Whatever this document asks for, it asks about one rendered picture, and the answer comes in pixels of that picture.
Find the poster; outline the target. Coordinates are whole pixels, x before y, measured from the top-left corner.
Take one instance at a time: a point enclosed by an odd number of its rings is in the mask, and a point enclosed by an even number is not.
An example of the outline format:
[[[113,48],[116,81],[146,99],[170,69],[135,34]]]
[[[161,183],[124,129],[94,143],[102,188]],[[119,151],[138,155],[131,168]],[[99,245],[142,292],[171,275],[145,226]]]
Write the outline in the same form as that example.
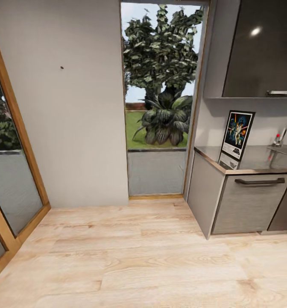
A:
[[[241,162],[256,112],[230,110],[221,151]]]

